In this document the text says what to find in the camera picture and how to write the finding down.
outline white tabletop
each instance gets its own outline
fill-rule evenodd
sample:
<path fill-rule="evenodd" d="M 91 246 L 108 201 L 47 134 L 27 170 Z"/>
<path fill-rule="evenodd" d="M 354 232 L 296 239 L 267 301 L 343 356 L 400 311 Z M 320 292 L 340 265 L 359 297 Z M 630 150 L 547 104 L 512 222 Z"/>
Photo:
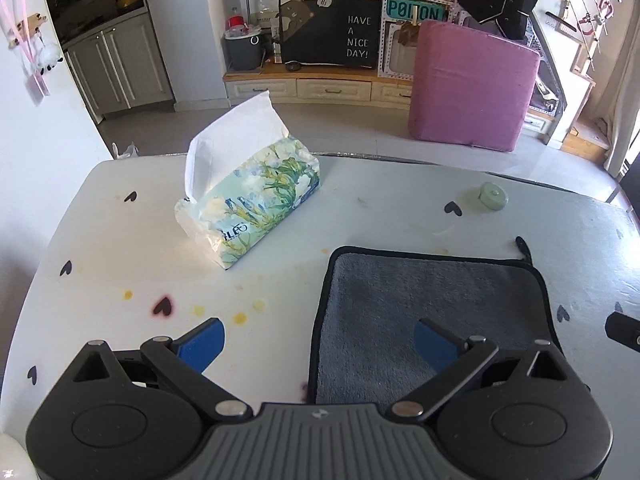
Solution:
<path fill-rule="evenodd" d="M 0 431 L 24 441 L 53 384 L 90 339 L 138 348 L 219 317 L 225 349 L 205 371 L 252 405 L 299 402 L 331 252 L 344 245 L 479 258 L 521 258 L 522 236 L 542 273 L 565 355 L 612 422 L 602 480 L 640 477 L 640 355 L 606 337 L 616 302 L 640 317 L 640 238 L 621 209 L 474 171 L 321 157 L 322 187 L 230 270 L 201 254 L 174 218 L 183 156 L 104 162 L 66 212 L 31 285 L 15 331 Z M 479 187 L 498 183 L 508 206 L 491 212 Z M 137 199 L 124 202 L 131 192 Z M 461 217 L 444 212 L 455 201 Z M 60 276 L 71 261 L 72 270 Z M 164 296 L 171 316 L 153 316 Z M 37 380 L 27 378 L 36 367 Z"/>

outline white curtain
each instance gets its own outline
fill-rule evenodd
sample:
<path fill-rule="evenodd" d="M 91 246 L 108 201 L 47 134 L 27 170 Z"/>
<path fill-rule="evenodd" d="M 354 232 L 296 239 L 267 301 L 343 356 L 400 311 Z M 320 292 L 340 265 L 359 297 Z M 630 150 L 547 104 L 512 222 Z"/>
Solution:
<path fill-rule="evenodd" d="M 640 0 L 631 13 L 625 42 L 618 56 L 613 74 L 596 109 L 607 125 L 611 142 L 605 170 L 617 178 L 635 134 L 640 112 Z"/>

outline tile floor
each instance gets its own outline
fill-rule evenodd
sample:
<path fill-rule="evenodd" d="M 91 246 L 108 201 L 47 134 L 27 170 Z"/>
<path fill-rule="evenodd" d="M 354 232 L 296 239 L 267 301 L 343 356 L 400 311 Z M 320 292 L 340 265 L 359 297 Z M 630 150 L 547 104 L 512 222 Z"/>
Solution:
<path fill-rule="evenodd" d="M 490 171 L 561 187 L 605 201 L 616 181 L 596 164 L 546 147 L 522 135 L 512 153 L 421 142 L 407 132 L 408 113 L 351 105 L 274 105 L 289 128 L 313 152 L 349 152 L 423 160 L 466 170 Z M 140 155 L 184 153 L 191 139 L 228 110 L 134 112 L 107 119 L 98 128 L 110 147 L 135 142 Z M 614 204 L 628 209 L 620 194 Z"/>

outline gray towel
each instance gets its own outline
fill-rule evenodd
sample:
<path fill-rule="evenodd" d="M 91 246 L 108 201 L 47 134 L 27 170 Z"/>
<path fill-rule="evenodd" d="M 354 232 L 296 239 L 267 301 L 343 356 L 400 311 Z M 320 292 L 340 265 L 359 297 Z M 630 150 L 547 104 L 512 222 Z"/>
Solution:
<path fill-rule="evenodd" d="M 318 404 L 376 402 L 384 410 L 432 378 L 414 348 L 423 317 L 502 349 L 556 340 L 542 277 L 525 262 L 337 253 L 314 327 L 309 399 Z"/>

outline tissue package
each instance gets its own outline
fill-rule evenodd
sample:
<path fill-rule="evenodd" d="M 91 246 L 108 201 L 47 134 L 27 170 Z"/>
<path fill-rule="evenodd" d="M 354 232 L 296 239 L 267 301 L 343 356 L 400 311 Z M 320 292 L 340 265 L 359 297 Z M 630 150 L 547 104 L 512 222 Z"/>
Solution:
<path fill-rule="evenodd" d="M 197 203 L 180 200 L 175 216 L 207 256 L 228 269 L 319 187 L 320 164 L 284 137 L 228 174 Z"/>

